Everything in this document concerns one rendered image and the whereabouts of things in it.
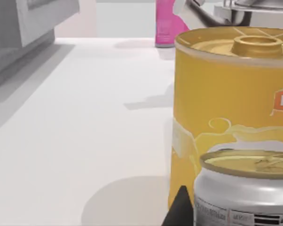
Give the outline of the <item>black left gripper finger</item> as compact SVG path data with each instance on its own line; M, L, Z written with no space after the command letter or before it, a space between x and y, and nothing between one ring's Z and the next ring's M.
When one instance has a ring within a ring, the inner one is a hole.
M161 226L193 226L193 206L186 186L181 186Z

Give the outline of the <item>silver can with gold lid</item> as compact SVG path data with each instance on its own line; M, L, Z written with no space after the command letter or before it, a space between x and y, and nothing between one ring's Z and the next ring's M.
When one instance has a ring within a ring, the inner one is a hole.
M200 163L193 226L283 226L283 152L222 149Z

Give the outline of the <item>large yellow can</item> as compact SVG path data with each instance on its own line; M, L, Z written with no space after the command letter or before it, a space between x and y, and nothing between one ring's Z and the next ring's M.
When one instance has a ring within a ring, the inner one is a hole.
M211 27L175 39L168 205L194 197L200 156L220 149L283 152L283 29Z

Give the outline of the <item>pink spray bottle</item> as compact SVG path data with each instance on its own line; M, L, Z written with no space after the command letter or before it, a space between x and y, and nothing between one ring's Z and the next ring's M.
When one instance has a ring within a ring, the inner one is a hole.
M176 0L155 0L155 47L172 48L178 34L189 30L183 20L173 12Z

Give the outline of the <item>silver metal kettle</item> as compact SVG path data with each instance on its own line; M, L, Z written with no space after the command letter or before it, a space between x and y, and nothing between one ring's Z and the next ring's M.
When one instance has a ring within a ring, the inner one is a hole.
M283 0L222 0L213 15L205 11L200 0L186 0L191 29L248 26L283 29Z

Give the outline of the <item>grey cabinet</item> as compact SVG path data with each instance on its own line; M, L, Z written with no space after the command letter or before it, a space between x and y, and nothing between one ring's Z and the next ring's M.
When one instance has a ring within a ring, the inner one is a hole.
M55 39L79 0L0 0L0 85Z

